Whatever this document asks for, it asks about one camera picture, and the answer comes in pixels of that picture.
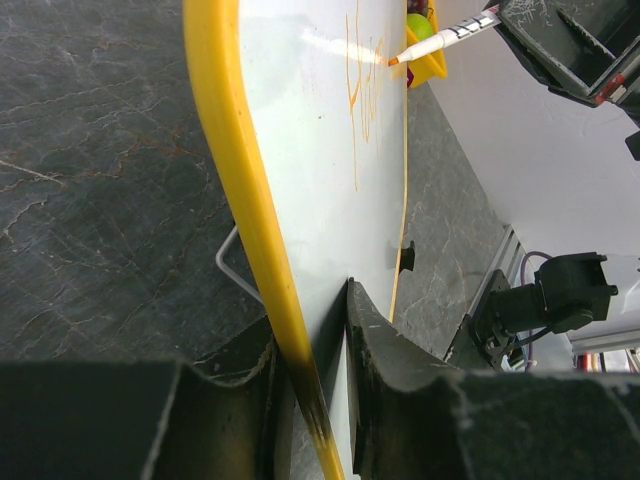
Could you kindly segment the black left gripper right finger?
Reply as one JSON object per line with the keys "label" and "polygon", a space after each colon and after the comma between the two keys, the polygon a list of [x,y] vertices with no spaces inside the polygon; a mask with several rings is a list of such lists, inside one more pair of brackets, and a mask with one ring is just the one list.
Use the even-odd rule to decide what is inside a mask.
{"label": "black left gripper right finger", "polygon": [[635,479],[639,379],[457,369],[346,284],[352,468],[363,479]]}

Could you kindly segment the yellow framed whiteboard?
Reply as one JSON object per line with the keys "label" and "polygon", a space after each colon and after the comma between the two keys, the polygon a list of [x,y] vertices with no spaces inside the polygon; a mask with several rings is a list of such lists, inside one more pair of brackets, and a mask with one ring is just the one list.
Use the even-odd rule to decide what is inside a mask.
{"label": "yellow framed whiteboard", "polygon": [[407,208],[402,1],[187,1],[197,112],[327,479],[353,477],[349,279],[394,313]]}

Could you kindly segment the white marker pen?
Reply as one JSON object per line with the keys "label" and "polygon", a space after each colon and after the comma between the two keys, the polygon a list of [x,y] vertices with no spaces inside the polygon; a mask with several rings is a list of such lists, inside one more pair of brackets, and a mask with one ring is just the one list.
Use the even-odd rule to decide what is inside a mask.
{"label": "white marker pen", "polygon": [[420,59],[480,32],[494,28],[501,22],[499,11],[500,5],[496,4],[458,24],[440,30],[431,37],[408,47],[404,52],[389,60],[388,65],[394,66]]}

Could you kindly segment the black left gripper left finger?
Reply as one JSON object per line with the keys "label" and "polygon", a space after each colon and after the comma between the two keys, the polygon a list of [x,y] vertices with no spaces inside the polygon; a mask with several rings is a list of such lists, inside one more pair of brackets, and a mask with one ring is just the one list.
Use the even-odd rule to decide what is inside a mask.
{"label": "black left gripper left finger", "polygon": [[292,423],[267,319],[194,363],[1,366],[5,479],[286,479]]}

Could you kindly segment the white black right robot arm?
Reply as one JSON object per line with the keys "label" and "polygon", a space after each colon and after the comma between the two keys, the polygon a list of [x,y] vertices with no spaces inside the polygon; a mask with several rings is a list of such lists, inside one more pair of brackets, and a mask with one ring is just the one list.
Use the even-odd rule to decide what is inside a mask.
{"label": "white black right robot arm", "polygon": [[[639,120],[636,1],[491,1],[467,31],[497,30],[548,90],[589,107],[612,105]],[[494,292],[472,334],[493,364],[545,335],[639,317],[639,261],[595,252],[547,259],[531,283]]]}

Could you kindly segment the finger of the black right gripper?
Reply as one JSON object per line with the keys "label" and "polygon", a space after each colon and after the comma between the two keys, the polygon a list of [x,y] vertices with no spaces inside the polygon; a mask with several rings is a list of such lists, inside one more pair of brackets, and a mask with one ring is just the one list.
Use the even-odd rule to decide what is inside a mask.
{"label": "finger of the black right gripper", "polygon": [[590,107],[639,106],[637,1],[495,1],[499,35],[550,92]]}

